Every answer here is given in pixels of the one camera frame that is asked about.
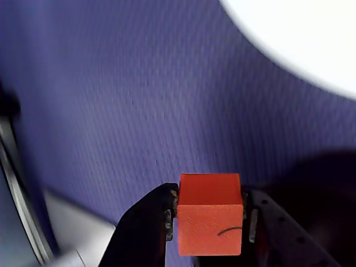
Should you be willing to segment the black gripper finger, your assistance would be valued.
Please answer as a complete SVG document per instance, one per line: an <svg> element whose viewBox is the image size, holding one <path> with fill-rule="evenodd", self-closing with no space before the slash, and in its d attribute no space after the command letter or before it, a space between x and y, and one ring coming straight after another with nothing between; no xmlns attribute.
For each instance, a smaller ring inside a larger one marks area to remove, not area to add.
<svg viewBox="0 0 356 267"><path fill-rule="evenodd" d="M178 184L164 183L129 208L116 226L100 266L165 266L178 195Z"/></svg>
<svg viewBox="0 0 356 267"><path fill-rule="evenodd" d="M247 266L340 266L340 264L268 194L244 193L241 254Z"/></svg>

